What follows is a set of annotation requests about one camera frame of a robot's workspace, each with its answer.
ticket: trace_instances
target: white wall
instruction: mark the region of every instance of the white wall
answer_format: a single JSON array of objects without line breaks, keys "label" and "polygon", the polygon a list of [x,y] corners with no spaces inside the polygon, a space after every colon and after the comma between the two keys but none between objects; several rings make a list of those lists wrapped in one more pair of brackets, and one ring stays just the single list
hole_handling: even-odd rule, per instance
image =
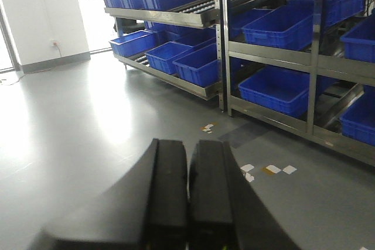
[{"label": "white wall", "polygon": [[20,64],[88,52],[78,0],[2,0]]}]

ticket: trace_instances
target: electrical outlet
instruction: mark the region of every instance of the electrical outlet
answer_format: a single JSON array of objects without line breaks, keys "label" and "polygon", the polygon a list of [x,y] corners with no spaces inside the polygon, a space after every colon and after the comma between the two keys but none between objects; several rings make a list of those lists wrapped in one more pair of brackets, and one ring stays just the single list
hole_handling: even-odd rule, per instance
[{"label": "electrical outlet", "polygon": [[59,42],[56,39],[51,40],[51,46],[56,47],[59,45]]}]

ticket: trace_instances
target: stainless steel shelf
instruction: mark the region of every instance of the stainless steel shelf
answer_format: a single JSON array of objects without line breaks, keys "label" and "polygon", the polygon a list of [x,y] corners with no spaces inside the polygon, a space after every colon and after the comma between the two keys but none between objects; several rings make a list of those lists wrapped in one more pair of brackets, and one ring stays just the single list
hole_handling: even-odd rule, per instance
[{"label": "stainless steel shelf", "polygon": [[350,139],[341,134],[314,126],[311,141],[350,156],[368,165],[375,166],[375,147]]},{"label": "stainless steel shelf", "polygon": [[[229,41],[229,56],[307,73],[311,69],[311,54],[307,52]],[[365,61],[319,55],[318,74],[375,86],[375,65]]]},{"label": "stainless steel shelf", "polygon": [[365,61],[319,55],[318,74],[375,86],[375,65]]},{"label": "stainless steel shelf", "polygon": [[214,8],[214,0],[195,1],[167,12],[121,8],[104,8],[104,10],[116,18],[149,20],[197,29],[211,26],[219,17],[218,10]]},{"label": "stainless steel shelf", "polygon": [[347,138],[339,133],[334,133],[318,126],[314,126],[313,134],[311,135],[306,131],[307,124],[305,121],[289,117],[235,96],[230,97],[230,105],[232,109],[238,112],[262,120],[275,127],[323,145],[329,149],[333,149],[361,162],[375,166],[375,147],[373,146],[358,142],[354,139]]},{"label": "stainless steel shelf", "polygon": [[310,71],[311,54],[229,41],[229,56],[287,69]]},{"label": "stainless steel shelf", "polygon": [[286,131],[299,135],[300,132],[306,132],[306,122],[289,117],[280,112],[264,108],[252,102],[245,101],[241,98],[231,95],[230,106],[232,109],[242,112],[250,117],[265,121],[273,126],[279,127]]},{"label": "stainless steel shelf", "polygon": [[198,96],[204,100],[210,100],[213,97],[217,96],[218,91],[221,87],[221,83],[218,82],[206,88],[203,88],[185,80],[179,79],[176,76],[172,76],[170,74],[163,73],[162,71],[152,69],[148,66],[148,62],[144,54],[138,54],[129,58],[122,57],[117,54],[114,54],[114,56],[125,65],[141,70],[144,73],[150,74],[170,85],[185,90],[186,92],[194,94],[195,96]]}]

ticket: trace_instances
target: baseboard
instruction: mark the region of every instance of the baseboard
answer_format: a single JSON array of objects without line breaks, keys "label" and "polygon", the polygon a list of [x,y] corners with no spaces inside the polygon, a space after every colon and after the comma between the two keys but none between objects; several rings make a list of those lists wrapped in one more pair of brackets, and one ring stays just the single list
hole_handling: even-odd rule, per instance
[{"label": "baseboard", "polygon": [[72,56],[57,58],[53,60],[40,61],[38,63],[26,64],[21,66],[21,70],[24,73],[34,73],[40,70],[50,69],[51,67],[62,66],[64,64],[78,63],[80,61],[90,60],[90,52],[76,54]]}]

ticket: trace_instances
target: shelf upright post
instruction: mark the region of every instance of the shelf upright post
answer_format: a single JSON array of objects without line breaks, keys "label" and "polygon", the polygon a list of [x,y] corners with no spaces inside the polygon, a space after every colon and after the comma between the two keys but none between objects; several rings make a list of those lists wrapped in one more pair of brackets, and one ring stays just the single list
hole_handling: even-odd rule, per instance
[{"label": "shelf upright post", "polygon": [[219,81],[221,87],[219,89],[219,108],[222,112],[227,109],[227,96],[226,93],[226,49],[225,45],[228,44],[228,41],[225,40],[225,28],[228,27],[228,24],[225,22],[223,14],[227,10],[227,0],[215,0],[215,9],[218,11],[218,22],[216,22],[216,46],[217,46],[217,60],[219,62]]},{"label": "shelf upright post", "polygon": [[313,10],[313,38],[311,46],[311,68],[310,68],[310,89],[309,89],[309,106],[307,115],[307,134],[313,135],[316,88],[318,86],[318,61],[319,49],[321,46],[321,34],[324,26],[323,21],[323,0],[314,1]]},{"label": "shelf upright post", "polygon": [[232,116],[232,108],[230,105],[231,97],[231,72],[230,72],[230,56],[229,56],[229,15],[228,15],[228,0],[222,0],[222,9],[220,10],[220,18],[222,22],[221,34],[224,46],[224,66],[225,66],[225,81],[226,81],[226,95],[227,95],[227,110],[228,115]]}]

